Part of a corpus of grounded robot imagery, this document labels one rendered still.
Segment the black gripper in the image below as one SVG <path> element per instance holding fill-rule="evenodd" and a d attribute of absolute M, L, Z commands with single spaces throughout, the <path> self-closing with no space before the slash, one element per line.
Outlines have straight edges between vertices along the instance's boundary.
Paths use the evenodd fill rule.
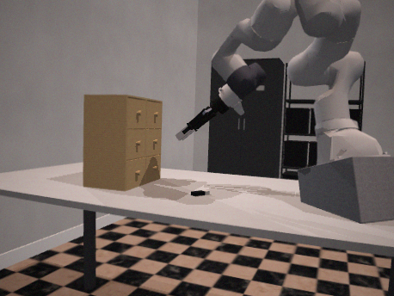
<path fill-rule="evenodd" d="M 179 141 L 184 140 L 194 131 L 197 132 L 197 129 L 206 124 L 211 118 L 216 116 L 217 112 L 224 114 L 226 111 L 229 110 L 229 107 L 222 101 L 222 99 L 219 97 L 219 94 L 214 96 L 211 99 L 211 102 L 212 106 L 204 108 L 197 116 L 195 116 L 189 123 L 187 123 L 187 126 L 185 126 L 176 135 Z"/>

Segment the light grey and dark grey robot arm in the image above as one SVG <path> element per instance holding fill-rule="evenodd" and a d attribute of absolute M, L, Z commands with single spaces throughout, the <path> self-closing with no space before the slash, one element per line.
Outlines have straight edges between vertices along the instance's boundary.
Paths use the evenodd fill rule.
<path fill-rule="evenodd" d="M 350 119 L 349 91 L 365 64 L 358 52 L 349 51 L 360 25 L 358 0 L 262 0 L 253 16 L 240 21 L 212 56 L 212 67 L 226 81 L 219 97 L 244 114 L 241 101 L 262 84 L 266 73 L 256 62 L 248 67 L 237 48 L 243 43 L 258 52 L 273 50 L 297 15 L 304 32 L 315 39 L 292 58 L 286 74 L 293 85 L 329 87 L 314 102 L 317 165 L 346 157 L 390 157 Z"/>

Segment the brown wooden drawer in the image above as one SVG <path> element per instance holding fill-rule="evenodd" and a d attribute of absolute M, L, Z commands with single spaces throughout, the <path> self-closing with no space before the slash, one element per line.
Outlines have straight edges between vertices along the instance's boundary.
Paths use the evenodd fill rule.
<path fill-rule="evenodd" d="M 145 182 L 160 178 L 160 155 L 145 157 Z"/>
<path fill-rule="evenodd" d="M 162 104 L 147 102 L 146 126 L 161 126 Z"/>
<path fill-rule="evenodd" d="M 126 189 L 145 183 L 145 160 L 143 157 L 126 160 Z"/>
<path fill-rule="evenodd" d="M 127 129 L 126 158 L 145 154 L 145 130 Z"/>
<path fill-rule="evenodd" d="M 146 129 L 145 155 L 159 153 L 161 148 L 161 130 Z"/>
<path fill-rule="evenodd" d="M 146 102 L 128 98 L 127 126 L 145 126 Z"/>

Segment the tan wooden chest of drawers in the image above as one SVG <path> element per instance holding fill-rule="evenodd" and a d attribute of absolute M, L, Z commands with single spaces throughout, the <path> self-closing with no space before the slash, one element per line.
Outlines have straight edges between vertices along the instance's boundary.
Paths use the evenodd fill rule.
<path fill-rule="evenodd" d="M 137 97 L 137 98 L 134 98 Z M 128 98 L 146 102 L 145 126 L 127 126 Z M 161 126 L 146 126 L 147 101 L 157 100 L 130 95 L 84 95 L 83 104 L 83 186 L 87 188 L 102 188 L 127 191 L 145 185 L 126 189 L 126 160 L 151 155 L 160 155 L 161 177 L 161 148 L 159 153 L 126 158 L 127 129 L 161 130 Z M 162 104 L 163 101 L 157 101 Z"/>

